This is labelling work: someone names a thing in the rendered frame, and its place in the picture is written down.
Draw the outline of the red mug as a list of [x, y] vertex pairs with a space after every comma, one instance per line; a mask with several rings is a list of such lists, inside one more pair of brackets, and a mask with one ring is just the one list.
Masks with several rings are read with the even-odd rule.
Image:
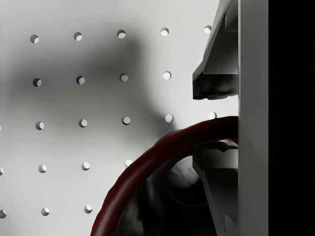
[[237, 137], [237, 116], [202, 121], [163, 136], [118, 177], [104, 199], [90, 236], [114, 236], [119, 220], [133, 194], [142, 182], [167, 161], [198, 145]]

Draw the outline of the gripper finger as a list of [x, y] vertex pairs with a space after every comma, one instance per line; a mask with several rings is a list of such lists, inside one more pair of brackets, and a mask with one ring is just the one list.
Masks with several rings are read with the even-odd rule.
[[192, 152], [217, 236], [238, 236], [238, 148], [204, 144]]
[[220, 0], [203, 60], [192, 74], [192, 96], [218, 100], [238, 91], [238, 0]]

